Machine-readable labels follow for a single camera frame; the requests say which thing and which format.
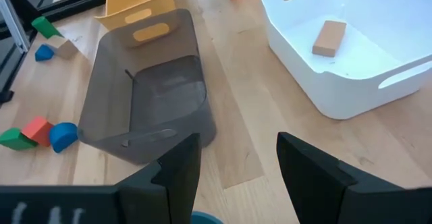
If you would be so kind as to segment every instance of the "white plastic bin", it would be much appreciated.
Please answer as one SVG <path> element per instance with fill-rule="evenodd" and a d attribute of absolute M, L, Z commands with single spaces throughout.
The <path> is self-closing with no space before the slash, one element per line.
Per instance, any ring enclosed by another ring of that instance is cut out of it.
<path fill-rule="evenodd" d="M 432 0 L 261 0 L 269 45 L 318 110 L 348 119 L 416 92 L 432 67 Z M 312 54 L 347 23 L 334 58 Z"/>

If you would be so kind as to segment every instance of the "red block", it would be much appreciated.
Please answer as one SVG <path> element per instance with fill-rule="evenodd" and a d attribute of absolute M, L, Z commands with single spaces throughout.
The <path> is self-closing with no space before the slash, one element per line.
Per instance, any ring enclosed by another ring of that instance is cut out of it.
<path fill-rule="evenodd" d="M 53 127 L 43 117 L 34 118 L 24 129 L 21 134 L 27 136 L 27 138 L 38 142 L 41 146 L 50 146 L 49 143 L 49 130 Z"/>

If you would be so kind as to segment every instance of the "blue arch block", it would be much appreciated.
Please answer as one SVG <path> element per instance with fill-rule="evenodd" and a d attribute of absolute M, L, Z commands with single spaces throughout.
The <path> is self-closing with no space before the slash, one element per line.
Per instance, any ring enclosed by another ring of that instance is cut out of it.
<path fill-rule="evenodd" d="M 202 213 L 200 211 L 192 212 L 190 219 L 191 224 L 223 224 L 218 218 L 209 215 L 207 213 Z"/>
<path fill-rule="evenodd" d="M 75 124 L 64 122 L 52 127 L 49 131 L 49 141 L 53 150 L 60 153 L 78 139 L 78 128 Z"/>
<path fill-rule="evenodd" d="M 51 59 L 54 56 L 54 51 L 48 47 L 48 45 L 41 45 L 34 54 L 36 61 L 45 61 Z"/>

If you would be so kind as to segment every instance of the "yellow storage bin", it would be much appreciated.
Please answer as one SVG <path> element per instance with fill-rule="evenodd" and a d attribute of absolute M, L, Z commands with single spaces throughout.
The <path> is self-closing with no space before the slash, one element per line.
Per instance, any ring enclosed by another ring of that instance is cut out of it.
<path fill-rule="evenodd" d="M 107 0 L 105 16 L 96 19 L 111 31 L 175 8 L 174 0 Z"/>

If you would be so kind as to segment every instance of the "wooden table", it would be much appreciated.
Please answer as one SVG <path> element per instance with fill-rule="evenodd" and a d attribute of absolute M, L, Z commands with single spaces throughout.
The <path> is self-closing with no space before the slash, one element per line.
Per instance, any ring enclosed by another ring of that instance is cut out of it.
<path fill-rule="evenodd" d="M 277 163 L 287 131 L 347 163 L 406 188 L 432 181 L 432 82 L 419 92 L 353 119 L 322 116 L 267 45 L 260 0 L 176 0 L 190 10 L 217 124 L 202 151 L 194 208 L 225 223 L 297 223 Z M 0 132 L 36 115 L 78 123 L 98 41 L 94 8 L 55 25 L 82 54 L 34 61 L 38 35 L 0 108 Z M 0 184 L 114 184 L 140 167 L 86 144 L 60 155 L 49 148 L 0 148 Z"/>

